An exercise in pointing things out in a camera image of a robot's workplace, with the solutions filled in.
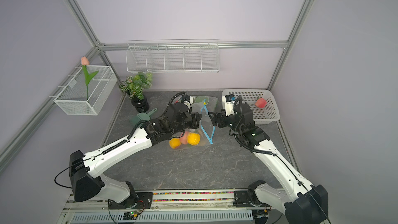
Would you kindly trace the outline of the pink peach back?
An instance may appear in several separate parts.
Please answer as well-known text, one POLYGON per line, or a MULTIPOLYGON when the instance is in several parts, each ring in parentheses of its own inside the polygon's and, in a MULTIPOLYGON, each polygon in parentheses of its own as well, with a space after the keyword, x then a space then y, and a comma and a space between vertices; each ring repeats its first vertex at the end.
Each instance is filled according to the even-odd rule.
POLYGON ((180 142, 181 142, 183 145, 187 145, 187 144, 188 144, 188 136, 189 136, 189 134, 190 134, 190 132, 185 131, 185 133, 183 134, 183 136, 179 138, 180 142))

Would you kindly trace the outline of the pink peach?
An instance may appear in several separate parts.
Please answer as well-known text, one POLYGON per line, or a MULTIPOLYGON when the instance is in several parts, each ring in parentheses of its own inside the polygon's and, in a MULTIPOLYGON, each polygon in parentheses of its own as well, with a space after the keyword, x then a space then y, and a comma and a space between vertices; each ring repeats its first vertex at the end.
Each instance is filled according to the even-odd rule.
POLYGON ((257 108, 265 108, 267 105, 267 101, 264 98, 258 98, 257 101, 255 102, 255 106, 257 108))
POLYGON ((181 142, 183 145, 187 145, 187 144, 188 144, 188 136, 189 136, 189 134, 190 134, 190 132, 185 131, 185 133, 183 134, 183 136, 179 138, 180 142, 181 142))

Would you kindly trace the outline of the yellow mango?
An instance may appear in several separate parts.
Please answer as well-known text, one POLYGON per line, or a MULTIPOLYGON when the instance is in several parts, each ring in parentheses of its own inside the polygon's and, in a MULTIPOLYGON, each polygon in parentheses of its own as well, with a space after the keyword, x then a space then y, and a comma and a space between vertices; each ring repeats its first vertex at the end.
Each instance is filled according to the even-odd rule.
POLYGON ((198 133, 189 133, 187 136, 187 143, 196 146, 200 143, 201 136, 198 133))

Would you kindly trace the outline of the green printed zip-top bag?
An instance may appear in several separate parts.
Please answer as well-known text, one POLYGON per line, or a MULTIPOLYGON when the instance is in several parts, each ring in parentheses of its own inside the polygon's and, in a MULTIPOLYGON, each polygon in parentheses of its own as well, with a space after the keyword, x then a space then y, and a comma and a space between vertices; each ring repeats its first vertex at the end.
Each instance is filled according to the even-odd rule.
POLYGON ((185 105, 192 108, 192 112, 205 114, 214 112, 218 104, 218 99, 213 96, 190 96, 189 101, 184 102, 185 105))

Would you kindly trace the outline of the clear blue-zipper bag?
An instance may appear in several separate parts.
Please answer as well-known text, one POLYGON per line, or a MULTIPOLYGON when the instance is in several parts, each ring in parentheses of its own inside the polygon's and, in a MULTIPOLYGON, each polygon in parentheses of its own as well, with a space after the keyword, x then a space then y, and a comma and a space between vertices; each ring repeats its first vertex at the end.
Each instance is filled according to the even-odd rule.
POLYGON ((202 114, 202 119, 200 121, 200 127, 198 129, 186 129, 186 131, 190 133, 198 133, 201 136, 201 141, 198 145, 193 146, 190 144, 183 145, 177 149, 188 149, 188 148, 194 148, 194 147, 199 147, 199 146, 207 146, 207 145, 212 145, 213 144, 213 137, 215 133, 215 127, 212 125, 211 120, 208 116, 208 113, 202 114))

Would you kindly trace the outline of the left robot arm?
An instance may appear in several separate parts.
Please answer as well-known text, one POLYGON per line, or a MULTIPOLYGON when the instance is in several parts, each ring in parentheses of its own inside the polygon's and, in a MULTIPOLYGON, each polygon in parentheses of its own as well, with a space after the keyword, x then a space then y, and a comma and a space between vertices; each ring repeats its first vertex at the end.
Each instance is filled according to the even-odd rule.
POLYGON ((192 110, 193 103, 192 96, 179 92, 169 100, 160 117, 140 120, 127 136, 91 152, 78 150, 72 153, 66 171, 74 200, 85 202, 101 198, 124 208, 135 207, 138 195, 132 183, 117 181, 104 172, 139 151, 184 135, 187 129, 197 129, 202 115, 192 110))

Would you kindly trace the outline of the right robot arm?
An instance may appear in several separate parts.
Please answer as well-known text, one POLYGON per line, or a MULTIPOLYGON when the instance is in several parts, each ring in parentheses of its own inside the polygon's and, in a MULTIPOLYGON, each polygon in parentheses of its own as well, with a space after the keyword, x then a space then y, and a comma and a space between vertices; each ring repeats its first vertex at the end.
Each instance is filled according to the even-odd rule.
POLYGON ((256 126, 254 114, 242 97, 222 97, 224 108, 210 112, 213 126, 228 127, 240 147, 262 161, 283 187, 277 190, 258 180, 250 191, 256 203, 265 203, 285 215, 290 224, 321 224, 329 219, 329 196, 322 185, 315 186, 284 158, 265 131, 256 126))

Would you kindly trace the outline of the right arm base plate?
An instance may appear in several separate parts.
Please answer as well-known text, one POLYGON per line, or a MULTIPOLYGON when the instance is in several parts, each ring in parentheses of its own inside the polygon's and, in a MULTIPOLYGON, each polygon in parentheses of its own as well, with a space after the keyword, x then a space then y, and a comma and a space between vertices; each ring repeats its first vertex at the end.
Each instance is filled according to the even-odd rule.
POLYGON ((271 206, 258 200, 253 190, 235 190, 233 206, 235 207, 268 207, 271 206))

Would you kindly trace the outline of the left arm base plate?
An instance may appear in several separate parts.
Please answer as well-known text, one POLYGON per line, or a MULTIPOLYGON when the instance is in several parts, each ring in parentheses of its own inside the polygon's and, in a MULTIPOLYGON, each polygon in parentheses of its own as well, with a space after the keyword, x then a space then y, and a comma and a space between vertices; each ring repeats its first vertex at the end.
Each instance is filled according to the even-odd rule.
POLYGON ((113 200, 108 201, 108 208, 113 209, 150 209, 153 200, 153 192, 137 192, 134 197, 129 197, 121 203, 113 200))

